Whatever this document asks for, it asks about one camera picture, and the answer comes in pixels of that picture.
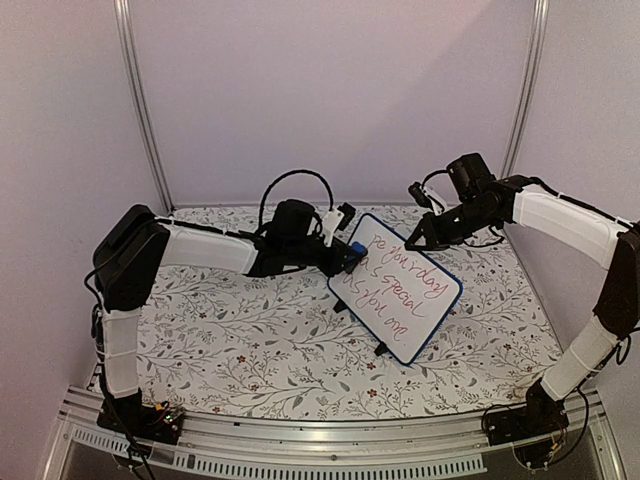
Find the blue whiteboard eraser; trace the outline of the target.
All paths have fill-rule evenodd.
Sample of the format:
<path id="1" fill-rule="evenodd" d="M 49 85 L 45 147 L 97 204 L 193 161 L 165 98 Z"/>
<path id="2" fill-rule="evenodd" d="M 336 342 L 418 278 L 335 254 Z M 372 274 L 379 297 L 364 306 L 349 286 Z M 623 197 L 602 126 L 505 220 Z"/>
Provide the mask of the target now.
<path id="1" fill-rule="evenodd" d="M 349 258 L 356 261 L 360 261 L 368 253 L 367 248 L 359 242 L 353 242 L 349 248 Z"/>

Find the small blue-framed whiteboard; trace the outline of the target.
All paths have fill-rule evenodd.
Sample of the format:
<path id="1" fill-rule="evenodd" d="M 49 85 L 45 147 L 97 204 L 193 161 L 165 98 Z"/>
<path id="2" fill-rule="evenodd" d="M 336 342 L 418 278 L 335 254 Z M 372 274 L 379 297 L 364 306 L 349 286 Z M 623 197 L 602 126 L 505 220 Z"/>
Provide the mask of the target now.
<path id="1" fill-rule="evenodd" d="M 330 278 L 328 288 L 409 366 L 460 299 L 462 282 L 427 255 L 406 250 L 404 238 L 372 214 L 360 217 L 349 243 L 367 254 L 352 272 Z"/>

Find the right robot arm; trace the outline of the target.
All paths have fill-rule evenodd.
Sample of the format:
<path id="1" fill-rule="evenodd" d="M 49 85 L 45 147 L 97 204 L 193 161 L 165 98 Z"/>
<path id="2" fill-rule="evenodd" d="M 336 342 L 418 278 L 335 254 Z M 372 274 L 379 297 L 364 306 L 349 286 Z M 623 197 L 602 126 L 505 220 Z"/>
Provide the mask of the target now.
<path id="1" fill-rule="evenodd" d="M 425 212 L 405 247 L 427 253 L 460 246 L 484 229 L 515 226 L 545 236 L 583 257 L 571 275 L 592 294 L 561 357 L 526 393 L 517 427 L 537 436 L 566 397 L 596 376 L 639 326 L 639 225 L 553 189 L 537 176 L 494 175 L 478 153 L 465 154 L 408 187 Z"/>

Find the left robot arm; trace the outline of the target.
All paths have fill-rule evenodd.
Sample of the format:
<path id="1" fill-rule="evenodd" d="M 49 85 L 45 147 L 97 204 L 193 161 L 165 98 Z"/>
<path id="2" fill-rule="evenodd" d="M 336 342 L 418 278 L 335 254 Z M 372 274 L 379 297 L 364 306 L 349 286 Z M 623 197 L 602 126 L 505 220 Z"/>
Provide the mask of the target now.
<path id="1" fill-rule="evenodd" d="M 128 434 L 141 433 L 149 423 L 146 408 L 131 396 L 139 392 L 138 322 L 160 268 L 212 268 L 266 278 L 313 267 L 332 278 L 352 272 L 367 254 L 364 246 L 336 235 L 353 216 L 348 204 L 319 215 L 312 205 L 289 199 L 255 230 L 228 231 L 132 206 L 96 248 L 86 277 L 101 311 L 95 332 L 102 347 L 102 390 L 115 399 L 111 419 Z"/>

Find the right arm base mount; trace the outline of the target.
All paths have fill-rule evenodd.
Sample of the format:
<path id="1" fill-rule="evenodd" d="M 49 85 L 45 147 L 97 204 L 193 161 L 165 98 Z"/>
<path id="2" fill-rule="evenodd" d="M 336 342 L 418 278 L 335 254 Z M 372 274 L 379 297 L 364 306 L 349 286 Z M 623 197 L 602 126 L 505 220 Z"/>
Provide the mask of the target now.
<path id="1" fill-rule="evenodd" d="M 540 381 L 527 390 L 522 406 L 492 406 L 481 419 L 481 429 L 492 446 L 550 434 L 568 426 L 564 400 L 554 400 Z"/>

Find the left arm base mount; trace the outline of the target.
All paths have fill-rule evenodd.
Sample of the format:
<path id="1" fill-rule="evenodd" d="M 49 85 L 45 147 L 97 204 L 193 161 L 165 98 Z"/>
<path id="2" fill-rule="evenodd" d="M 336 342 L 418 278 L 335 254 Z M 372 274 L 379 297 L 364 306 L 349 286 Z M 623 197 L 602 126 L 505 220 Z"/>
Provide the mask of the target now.
<path id="1" fill-rule="evenodd" d="M 97 425 L 135 439 L 176 445 L 181 436 L 185 410 L 167 401 L 144 405 L 142 393 L 123 398 L 106 394 Z"/>

